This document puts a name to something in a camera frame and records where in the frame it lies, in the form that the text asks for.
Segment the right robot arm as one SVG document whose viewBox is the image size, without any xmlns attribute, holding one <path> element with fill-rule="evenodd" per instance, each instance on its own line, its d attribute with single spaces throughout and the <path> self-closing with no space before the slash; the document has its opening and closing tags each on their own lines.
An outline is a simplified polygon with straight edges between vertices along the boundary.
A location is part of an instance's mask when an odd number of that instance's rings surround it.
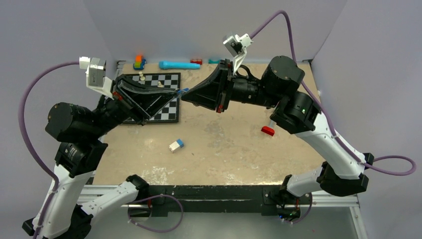
<svg viewBox="0 0 422 239">
<path fill-rule="evenodd" d="M 250 73 L 236 74 L 233 64 L 222 60 L 210 76 L 181 98 L 217 113 L 224 112 L 230 101 L 272 108 L 270 119 L 277 126 L 323 157 L 324 163 L 317 169 L 285 177 L 279 190 L 284 202 L 319 190 L 339 197 L 365 192 L 369 183 L 365 163 L 371 162 L 373 155 L 358 153 L 353 158 L 353 148 L 339 143 L 340 136 L 329 129 L 317 101 L 299 91 L 304 76 L 304 71 L 287 56 L 274 57 L 260 79 Z"/>
</svg>

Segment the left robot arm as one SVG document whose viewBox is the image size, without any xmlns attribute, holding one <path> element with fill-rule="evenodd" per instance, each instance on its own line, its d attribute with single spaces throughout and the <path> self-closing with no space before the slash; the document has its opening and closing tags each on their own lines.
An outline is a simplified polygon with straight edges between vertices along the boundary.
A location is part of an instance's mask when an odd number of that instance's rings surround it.
<svg viewBox="0 0 422 239">
<path fill-rule="evenodd" d="M 98 219 L 115 208 L 131 202 L 150 205 L 153 200 L 149 184 L 131 175 L 113 191 L 78 203 L 107 148 L 100 138 L 129 118 L 144 124 L 175 99 L 178 91 L 139 84 L 125 75 L 116 80 L 87 77 L 87 87 L 101 95 L 95 109 L 61 102 L 49 111 L 45 130 L 60 145 L 53 170 L 47 170 L 52 182 L 43 205 L 22 224 L 32 238 L 83 239 Z"/>
</svg>

